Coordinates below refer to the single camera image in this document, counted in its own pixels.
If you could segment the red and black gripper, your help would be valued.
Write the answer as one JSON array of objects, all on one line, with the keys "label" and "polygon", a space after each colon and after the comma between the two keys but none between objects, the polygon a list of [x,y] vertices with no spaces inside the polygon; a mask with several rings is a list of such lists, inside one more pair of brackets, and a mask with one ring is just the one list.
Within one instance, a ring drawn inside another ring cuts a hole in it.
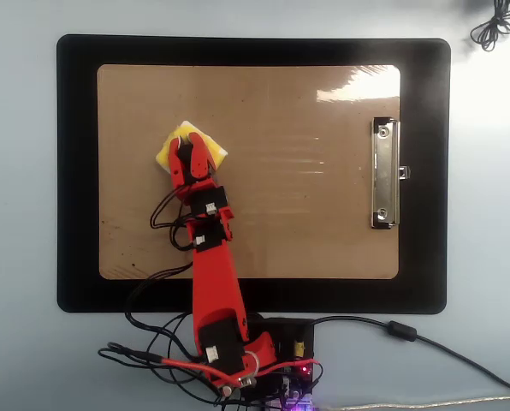
[{"label": "red and black gripper", "polygon": [[204,139],[196,132],[188,137],[191,144],[177,137],[169,145],[169,172],[176,197],[189,208],[190,217],[215,216],[229,207],[228,197],[212,178],[216,166]]}]

